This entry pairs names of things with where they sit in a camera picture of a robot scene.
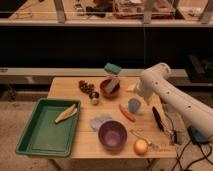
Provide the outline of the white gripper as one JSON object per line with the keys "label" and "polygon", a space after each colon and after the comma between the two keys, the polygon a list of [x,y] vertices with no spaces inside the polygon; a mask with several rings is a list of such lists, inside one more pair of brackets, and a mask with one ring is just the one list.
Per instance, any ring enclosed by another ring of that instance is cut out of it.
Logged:
{"label": "white gripper", "polygon": [[147,105],[151,103],[153,90],[145,83],[142,83],[141,81],[137,82],[134,88],[134,92],[141,96]]}

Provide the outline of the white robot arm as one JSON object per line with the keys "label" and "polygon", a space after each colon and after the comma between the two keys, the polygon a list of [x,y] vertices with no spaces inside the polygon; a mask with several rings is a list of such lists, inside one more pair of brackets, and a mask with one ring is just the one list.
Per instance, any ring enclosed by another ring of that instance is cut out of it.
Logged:
{"label": "white robot arm", "polygon": [[204,137],[213,143],[213,108],[179,90],[167,79],[171,68],[158,63],[140,73],[134,92],[149,104],[153,94],[169,103],[181,116],[187,118]]}

